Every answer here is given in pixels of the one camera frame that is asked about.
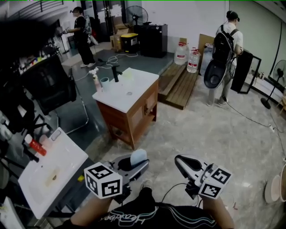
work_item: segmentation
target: white t-shirt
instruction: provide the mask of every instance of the white t-shirt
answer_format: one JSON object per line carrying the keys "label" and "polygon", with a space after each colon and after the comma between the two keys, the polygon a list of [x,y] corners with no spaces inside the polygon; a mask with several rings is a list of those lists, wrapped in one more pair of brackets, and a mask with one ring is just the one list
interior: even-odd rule
{"label": "white t-shirt", "polygon": [[[233,24],[233,23],[226,23],[223,25],[223,30],[226,32],[226,33],[231,33],[233,30],[236,29],[236,26]],[[233,49],[235,50],[236,48],[236,45],[239,45],[240,47],[243,48],[243,35],[242,35],[242,32],[240,31],[237,31],[233,36]],[[234,61],[232,62],[232,64],[234,66],[236,66],[236,59],[234,59]]]}

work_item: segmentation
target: black backpack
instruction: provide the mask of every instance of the black backpack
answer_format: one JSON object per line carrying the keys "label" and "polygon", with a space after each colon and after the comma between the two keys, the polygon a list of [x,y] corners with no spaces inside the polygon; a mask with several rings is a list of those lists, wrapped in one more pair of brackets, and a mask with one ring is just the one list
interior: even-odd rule
{"label": "black backpack", "polygon": [[224,31],[223,25],[220,29],[221,32],[214,39],[213,59],[228,65],[234,59],[233,35],[238,29],[234,29],[230,34]]}
{"label": "black backpack", "polygon": [[209,62],[204,75],[204,83],[210,89],[217,88],[222,82],[226,71],[230,71],[234,58],[233,35],[238,31],[234,29],[230,34],[226,33],[223,25],[214,38],[213,59]]}

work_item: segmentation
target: wooden cabinet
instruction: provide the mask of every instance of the wooden cabinet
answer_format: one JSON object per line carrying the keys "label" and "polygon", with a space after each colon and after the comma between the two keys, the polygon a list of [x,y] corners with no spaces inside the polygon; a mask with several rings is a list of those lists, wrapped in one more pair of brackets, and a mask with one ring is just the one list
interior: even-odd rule
{"label": "wooden cabinet", "polygon": [[120,139],[135,149],[135,143],[157,116],[158,80],[126,112],[97,101],[113,139]]}

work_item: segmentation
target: black t-shirt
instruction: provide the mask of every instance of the black t-shirt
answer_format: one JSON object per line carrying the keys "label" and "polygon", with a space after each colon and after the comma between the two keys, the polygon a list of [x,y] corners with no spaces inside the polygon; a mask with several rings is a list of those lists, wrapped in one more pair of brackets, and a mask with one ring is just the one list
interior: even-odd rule
{"label": "black t-shirt", "polygon": [[75,28],[80,28],[80,31],[74,33],[74,38],[77,42],[86,41],[88,36],[84,33],[85,18],[80,16],[75,21]]}
{"label": "black t-shirt", "polygon": [[[144,210],[137,206],[133,208],[129,204],[110,211],[98,221],[92,223],[88,229],[111,228],[196,228],[219,229],[215,220],[204,210],[191,206],[152,206],[152,209]],[[82,229],[74,226],[70,220],[66,221],[58,229]]]}

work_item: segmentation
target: bathroom vanity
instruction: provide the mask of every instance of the bathroom vanity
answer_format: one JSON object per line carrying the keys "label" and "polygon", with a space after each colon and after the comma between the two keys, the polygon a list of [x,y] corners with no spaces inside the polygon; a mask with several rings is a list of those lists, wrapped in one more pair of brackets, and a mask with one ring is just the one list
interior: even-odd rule
{"label": "bathroom vanity", "polygon": [[156,121],[159,75],[128,68],[108,91],[93,94],[113,139],[135,149],[150,122]]}

